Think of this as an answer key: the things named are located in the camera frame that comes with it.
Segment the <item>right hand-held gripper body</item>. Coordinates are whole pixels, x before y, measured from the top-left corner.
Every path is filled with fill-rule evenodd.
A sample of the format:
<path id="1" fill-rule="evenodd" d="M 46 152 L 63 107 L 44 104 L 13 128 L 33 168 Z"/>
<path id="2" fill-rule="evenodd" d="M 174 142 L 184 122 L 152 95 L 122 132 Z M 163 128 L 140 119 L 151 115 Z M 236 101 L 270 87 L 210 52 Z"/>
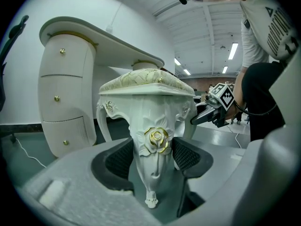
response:
<path id="1" fill-rule="evenodd" d="M 218 128 L 228 125 L 225 120 L 227 111 L 234 102 L 234 95 L 227 84 L 218 83 L 205 98 L 205 102 L 214 108 L 211 121 Z"/>

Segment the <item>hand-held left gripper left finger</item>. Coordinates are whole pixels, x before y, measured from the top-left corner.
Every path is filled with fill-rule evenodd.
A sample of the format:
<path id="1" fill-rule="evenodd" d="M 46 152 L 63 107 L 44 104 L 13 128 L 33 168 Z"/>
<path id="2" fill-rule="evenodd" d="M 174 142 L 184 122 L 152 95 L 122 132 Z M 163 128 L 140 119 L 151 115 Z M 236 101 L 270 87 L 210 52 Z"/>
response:
<path id="1" fill-rule="evenodd" d="M 133 140 L 73 151 L 21 188 L 21 198 L 48 226 L 158 226 L 128 180 Z"/>

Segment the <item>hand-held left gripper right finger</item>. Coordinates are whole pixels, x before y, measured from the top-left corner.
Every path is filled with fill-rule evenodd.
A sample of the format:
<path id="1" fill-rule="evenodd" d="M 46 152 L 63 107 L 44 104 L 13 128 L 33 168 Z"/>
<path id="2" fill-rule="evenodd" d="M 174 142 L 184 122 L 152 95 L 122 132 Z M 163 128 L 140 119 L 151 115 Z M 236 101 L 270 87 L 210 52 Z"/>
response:
<path id="1" fill-rule="evenodd" d="M 246 149 L 176 137 L 184 176 L 175 226 L 287 225 L 286 199 L 296 195 L 298 127 L 286 125 Z"/>

